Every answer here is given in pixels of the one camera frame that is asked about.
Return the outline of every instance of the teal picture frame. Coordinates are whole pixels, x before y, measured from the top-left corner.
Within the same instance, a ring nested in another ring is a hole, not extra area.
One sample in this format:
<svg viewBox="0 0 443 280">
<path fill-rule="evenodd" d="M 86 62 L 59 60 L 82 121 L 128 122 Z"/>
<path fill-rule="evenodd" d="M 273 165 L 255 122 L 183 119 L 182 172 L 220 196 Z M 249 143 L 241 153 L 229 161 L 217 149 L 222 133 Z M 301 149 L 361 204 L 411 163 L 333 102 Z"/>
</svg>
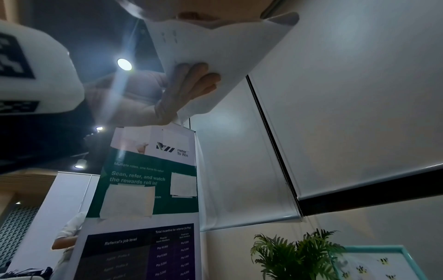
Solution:
<svg viewBox="0 0 443 280">
<path fill-rule="evenodd" d="M 399 253 L 402 254 L 403 257 L 406 259 L 409 266 L 412 268 L 412 270 L 417 275 L 418 279 L 420 280 L 428 280 L 423 271 L 420 269 L 420 267 L 417 265 L 417 263 L 412 259 L 409 252 L 406 250 L 406 248 L 402 245 L 391 245 L 391 246 L 344 246 L 346 249 L 346 253 Z M 341 273 L 339 273 L 339 268 L 335 266 L 335 263 L 332 262 L 332 266 L 334 268 L 335 274 L 337 275 L 338 279 L 345 280 L 341 276 Z"/>
</svg>

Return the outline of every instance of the banner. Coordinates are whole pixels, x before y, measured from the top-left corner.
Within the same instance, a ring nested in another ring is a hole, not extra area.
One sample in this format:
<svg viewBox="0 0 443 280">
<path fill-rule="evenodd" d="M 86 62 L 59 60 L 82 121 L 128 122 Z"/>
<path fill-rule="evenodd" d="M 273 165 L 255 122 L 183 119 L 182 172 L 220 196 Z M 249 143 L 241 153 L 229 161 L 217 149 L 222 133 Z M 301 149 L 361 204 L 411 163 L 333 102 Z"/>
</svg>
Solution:
<svg viewBox="0 0 443 280">
<path fill-rule="evenodd" d="M 193 131 L 115 129 L 66 279 L 201 279 Z"/>
</svg>

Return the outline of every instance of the patterned wall panel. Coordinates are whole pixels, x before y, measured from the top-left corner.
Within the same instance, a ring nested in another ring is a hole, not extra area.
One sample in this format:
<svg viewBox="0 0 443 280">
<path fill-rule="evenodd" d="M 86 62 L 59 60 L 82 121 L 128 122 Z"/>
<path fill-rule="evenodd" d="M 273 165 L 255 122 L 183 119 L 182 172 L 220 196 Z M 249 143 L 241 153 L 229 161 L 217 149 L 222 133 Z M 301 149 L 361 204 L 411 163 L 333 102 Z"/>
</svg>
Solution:
<svg viewBox="0 0 443 280">
<path fill-rule="evenodd" d="M 17 205 L 6 218 L 0 228 L 0 267 L 12 260 L 39 208 Z"/>
</svg>

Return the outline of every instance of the green potted plant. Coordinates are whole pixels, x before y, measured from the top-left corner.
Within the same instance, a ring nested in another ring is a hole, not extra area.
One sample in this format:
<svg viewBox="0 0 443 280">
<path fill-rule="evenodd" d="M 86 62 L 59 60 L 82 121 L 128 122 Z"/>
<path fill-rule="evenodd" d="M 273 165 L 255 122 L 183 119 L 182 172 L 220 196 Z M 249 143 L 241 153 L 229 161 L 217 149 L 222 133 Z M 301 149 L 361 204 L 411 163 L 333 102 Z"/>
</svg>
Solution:
<svg viewBox="0 0 443 280">
<path fill-rule="evenodd" d="M 263 279 L 268 275 L 273 280 L 316 280 L 317 275 L 327 280 L 337 280 L 329 252 L 340 254 L 345 249 L 328 241 L 335 231 L 316 230 L 303 236 L 303 240 L 288 243 L 287 239 L 263 234 L 254 237 L 251 259 L 263 267 Z"/>
</svg>

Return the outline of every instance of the white roller shade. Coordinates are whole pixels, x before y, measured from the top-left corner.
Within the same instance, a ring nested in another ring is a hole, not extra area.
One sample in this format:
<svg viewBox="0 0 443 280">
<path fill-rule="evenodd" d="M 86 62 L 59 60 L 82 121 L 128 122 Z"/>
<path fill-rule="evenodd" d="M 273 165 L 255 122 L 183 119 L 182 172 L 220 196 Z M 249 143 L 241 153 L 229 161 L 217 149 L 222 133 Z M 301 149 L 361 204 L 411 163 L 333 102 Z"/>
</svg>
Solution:
<svg viewBox="0 0 443 280">
<path fill-rule="evenodd" d="M 202 230 L 298 216 L 246 80 L 191 129 Z"/>
<path fill-rule="evenodd" d="M 301 198 L 443 162 L 443 2 L 297 1 L 250 77 Z"/>
</svg>

